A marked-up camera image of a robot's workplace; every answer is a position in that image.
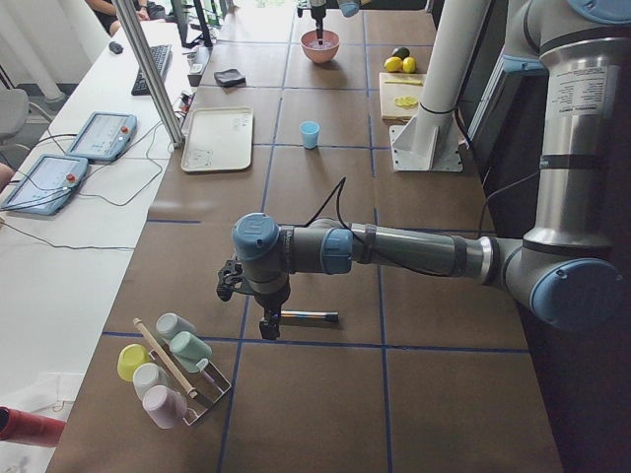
lemon slice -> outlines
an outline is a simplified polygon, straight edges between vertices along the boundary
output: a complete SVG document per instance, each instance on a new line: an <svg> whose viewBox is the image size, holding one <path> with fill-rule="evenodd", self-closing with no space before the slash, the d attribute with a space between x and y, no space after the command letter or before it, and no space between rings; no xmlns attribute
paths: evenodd
<svg viewBox="0 0 631 473"><path fill-rule="evenodd" d="M394 99L394 104L401 107L415 106L418 105L418 100L412 96L397 97Z"/></svg>

wooden cutting board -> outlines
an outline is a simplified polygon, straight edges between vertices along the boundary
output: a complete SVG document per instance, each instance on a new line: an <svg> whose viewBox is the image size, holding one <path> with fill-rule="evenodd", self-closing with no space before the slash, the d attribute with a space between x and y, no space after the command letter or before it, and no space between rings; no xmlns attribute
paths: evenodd
<svg viewBox="0 0 631 473"><path fill-rule="evenodd" d="M425 74L403 74L400 72L381 72L379 74L379 99L382 105L382 119L409 120L416 114L418 105L401 107L394 104L397 97L415 97L421 100L422 85L399 84L404 81L421 81L425 83Z"/></svg>

wooden stick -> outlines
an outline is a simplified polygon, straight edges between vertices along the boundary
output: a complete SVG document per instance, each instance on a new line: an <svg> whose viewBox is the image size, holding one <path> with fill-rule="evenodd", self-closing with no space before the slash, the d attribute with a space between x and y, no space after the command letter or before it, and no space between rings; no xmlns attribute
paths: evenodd
<svg viewBox="0 0 631 473"><path fill-rule="evenodd" d="M143 321L139 318L134 318L133 322L136 328L138 329L138 331L145 338L147 343L158 354L158 357L160 357L162 362L169 369L169 371L177 380L177 382L179 382L181 387L186 391L186 394L188 395L188 397L190 397L191 399L194 399L195 397L197 397L198 392L195 386L193 386L188 381L188 379L186 379L186 377L182 374L179 368L175 365L173 360L169 358L169 355L167 355L167 352L165 352L164 348L160 346L160 343L158 343L158 341L154 338L154 336L151 334L149 329L145 326Z"/></svg>

brown table surface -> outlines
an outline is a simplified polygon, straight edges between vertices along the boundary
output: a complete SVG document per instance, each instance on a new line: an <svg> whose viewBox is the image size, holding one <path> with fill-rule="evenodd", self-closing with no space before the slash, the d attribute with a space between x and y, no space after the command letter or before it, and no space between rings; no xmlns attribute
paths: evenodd
<svg viewBox="0 0 631 473"><path fill-rule="evenodd" d="M295 275L285 307L337 310L341 322L282 326L276 342L260 339L253 300L216 298L239 217L303 223L342 176L347 221L475 235L484 195L473 165L393 172L380 118L385 58L405 45L426 72L431 17L330 11L324 24L342 44L314 65L299 44L313 28L308 15L227 18L193 107L252 106L252 166L191 175L174 153L49 472L561 471L505 294L377 266ZM245 87L215 84L212 73L228 68L246 75ZM311 151L300 146L306 119L321 126ZM132 318L152 326L168 311L196 325L234 390L193 427L162 431L115 365L122 347L142 343Z"/></svg>

tablet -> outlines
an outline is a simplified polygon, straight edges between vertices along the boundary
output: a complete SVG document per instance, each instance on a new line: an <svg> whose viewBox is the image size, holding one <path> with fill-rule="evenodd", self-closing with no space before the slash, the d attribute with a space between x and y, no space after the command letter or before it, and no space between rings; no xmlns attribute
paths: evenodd
<svg viewBox="0 0 631 473"><path fill-rule="evenodd" d="M136 132L135 115L95 111L66 153L90 161L114 161Z"/></svg>
<svg viewBox="0 0 631 473"><path fill-rule="evenodd" d="M52 215L79 188L88 171L86 158L42 155L9 194L0 210Z"/></svg>

